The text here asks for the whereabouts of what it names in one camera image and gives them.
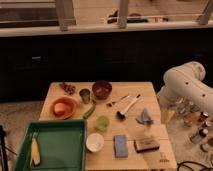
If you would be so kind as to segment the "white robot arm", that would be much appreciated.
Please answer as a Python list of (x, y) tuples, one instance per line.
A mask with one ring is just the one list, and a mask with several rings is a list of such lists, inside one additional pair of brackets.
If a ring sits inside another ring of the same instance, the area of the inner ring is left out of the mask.
[(160, 106), (169, 108), (187, 98), (202, 112), (213, 114), (213, 88), (202, 82), (205, 75), (204, 66), (196, 61), (167, 70), (163, 76), (164, 85), (158, 92)]

